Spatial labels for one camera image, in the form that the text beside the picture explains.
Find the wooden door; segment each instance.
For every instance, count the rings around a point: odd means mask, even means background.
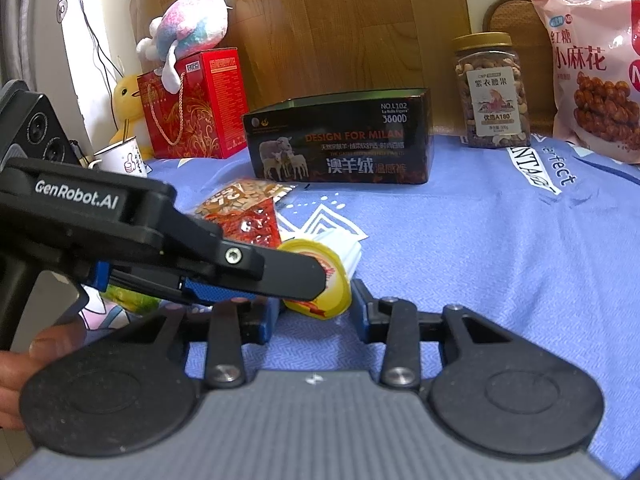
[[[137,40],[174,1],[132,0]],[[233,9],[220,46],[239,49],[251,109],[312,94],[428,86],[438,132],[464,129],[450,41],[470,31],[466,0],[226,1]]]

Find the gray plastic base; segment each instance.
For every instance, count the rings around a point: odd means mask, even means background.
[[[586,453],[517,463],[444,433],[368,372],[261,371],[209,394],[171,438],[89,460],[40,449],[8,480],[614,480]]]

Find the hand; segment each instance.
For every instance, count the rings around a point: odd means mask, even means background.
[[[23,430],[18,410],[20,390],[47,364],[77,350],[84,344],[86,331],[80,316],[72,323],[40,332],[29,352],[0,352],[0,428]]]

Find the round black pad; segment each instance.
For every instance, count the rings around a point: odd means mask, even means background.
[[[525,459],[585,446],[604,412],[593,379],[529,344],[473,346],[433,381],[428,402],[466,442]]]
[[[22,391],[20,414],[41,446],[107,457],[172,434],[195,401],[190,378],[153,346],[104,340],[37,373]]]

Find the bag handle rope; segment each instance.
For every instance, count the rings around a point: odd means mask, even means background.
[[[153,101],[151,100],[151,85],[148,85],[146,87],[146,97],[149,99],[149,107],[151,108],[151,116],[154,118],[154,122],[156,123],[156,126],[158,127],[158,131],[160,132],[160,134],[164,137],[164,140],[166,140],[166,142],[169,144],[169,146],[177,146],[178,143],[180,142],[180,139],[182,138],[182,132],[184,129],[184,115],[182,112],[182,95],[183,95],[183,91],[184,91],[184,75],[185,73],[183,72],[182,75],[180,76],[180,94],[178,95],[178,110],[180,112],[180,130],[178,131],[178,137],[175,139],[175,141],[169,140],[169,137],[166,136],[166,133],[164,132],[164,130],[162,129],[162,126],[160,126],[160,123],[158,122],[158,118],[156,118],[156,111],[154,110],[154,105],[153,105]]]

